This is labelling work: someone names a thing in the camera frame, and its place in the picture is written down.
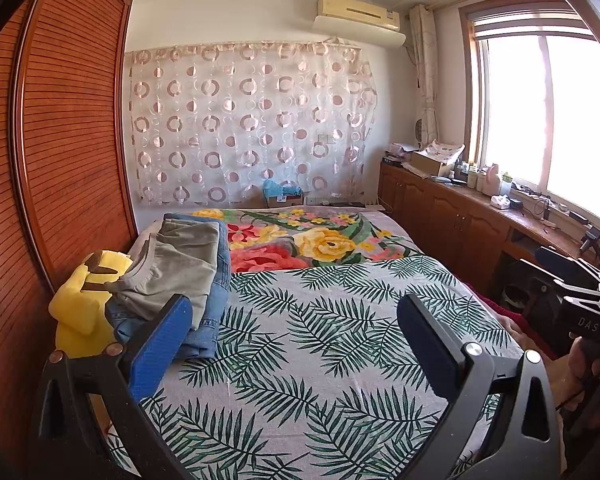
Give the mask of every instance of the jeans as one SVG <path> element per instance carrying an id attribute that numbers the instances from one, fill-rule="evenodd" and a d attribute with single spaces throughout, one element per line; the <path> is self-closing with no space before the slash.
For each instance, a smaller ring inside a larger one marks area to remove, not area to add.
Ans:
<path id="1" fill-rule="evenodd" d="M 227 241 L 227 227 L 216 218 L 192 217 L 190 215 L 167 213 L 164 219 L 178 222 L 216 222 L 218 224 L 218 269 L 211 284 L 211 290 L 206 298 L 205 313 L 197 330 L 189 330 L 180 346 L 175 359 L 212 358 L 218 348 L 218 333 L 220 319 L 229 301 L 229 286 L 231 282 L 231 259 Z M 126 343 L 136 330 L 146 323 L 146 320 L 117 304 L 113 298 L 107 301 L 105 307 L 107 321 L 113 327 L 116 340 Z"/>

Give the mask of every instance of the small box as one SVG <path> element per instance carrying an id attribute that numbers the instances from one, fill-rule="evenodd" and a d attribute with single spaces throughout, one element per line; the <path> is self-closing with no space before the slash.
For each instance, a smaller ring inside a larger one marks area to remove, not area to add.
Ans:
<path id="1" fill-rule="evenodd" d="M 411 165 L 423 173 L 434 176 L 448 176 L 449 171 L 454 168 L 456 162 L 453 161 L 445 164 L 419 152 L 413 152 L 411 153 Z"/>
<path id="2" fill-rule="evenodd" d="M 267 207 L 269 208 L 299 206 L 303 203 L 303 192 L 300 192 L 299 195 L 270 196 L 267 198 Z"/>

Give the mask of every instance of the curtain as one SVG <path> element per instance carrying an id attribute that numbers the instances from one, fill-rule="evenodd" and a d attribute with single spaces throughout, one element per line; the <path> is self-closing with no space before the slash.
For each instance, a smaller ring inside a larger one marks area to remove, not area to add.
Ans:
<path id="1" fill-rule="evenodd" d="M 361 200 L 377 94 L 348 44 L 181 45 L 125 56 L 145 203 L 248 206 L 262 182 Z"/>
<path id="2" fill-rule="evenodd" d="M 422 98 L 422 138 L 418 139 L 424 148 L 438 138 L 436 119 L 436 95 L 438 93 L 438 45 L 433 12 L 423 5 L 409 11 L 413 49 L 416 58 L 418 86 Z"/>

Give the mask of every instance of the wooden slats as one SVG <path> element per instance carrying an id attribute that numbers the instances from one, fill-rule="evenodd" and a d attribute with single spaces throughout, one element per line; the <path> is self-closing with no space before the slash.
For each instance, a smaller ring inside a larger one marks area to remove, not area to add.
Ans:
<path id="1" fill-rule="evenodd" d="M 130 241 L 114 137 L 116 52 L 127 11 L 123 0 L 44 0 L 30 42 L 27 187 L 59 281 L 86 251 L 121 250 Z"/>
<path id="2" fill-rule="evenodd" d="M 134 231 L 116 117 L 129 6 L 38 0 L 26 36 L 26 4 L 0 33 L 0 449 L 19 466 L 40 372 L 54 347 L 42 270 L 57 285 L 89 252 L 126 250 Z M 20 41 L 22 72 L 14 78 Z M 14 100 L 22 127 L 9 124 L 11 95 L 22 95 Z M 22 196 L 14 195 L 12 174 Z"/>
<path id="3" fill-rule="evenodd" d="M 13 56 L 26 4 L 0 33 L 0 449 L 23 465 L 31 403 L 52 340 L 50 298 L 27 250 L 14 202 L 8 156 Z"/>

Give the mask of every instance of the white wall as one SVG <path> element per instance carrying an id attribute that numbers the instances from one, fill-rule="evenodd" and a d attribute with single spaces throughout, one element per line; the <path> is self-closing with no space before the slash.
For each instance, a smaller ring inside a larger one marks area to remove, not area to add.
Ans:
<path id="1" fill-rule="evenodd" d="M 125 50 L 222 41 L 323 40 L 326 36 L 311 32 L 317 1 L 155 0 L 133 4 Z M 365 149 L 365 195 L 369 201 L 378 191 L 381 155 L 388 143 L 413 140 L 418 90 L 415 68 L 404 48 L 362 47 L 378 91 L 375 123 Z M 126 137 L 125 150 L 129 153 L 132 147 Z M 142 230 L 163 211 L 138 204 L 135 181 L 130 172 L 136 223 Z"/>

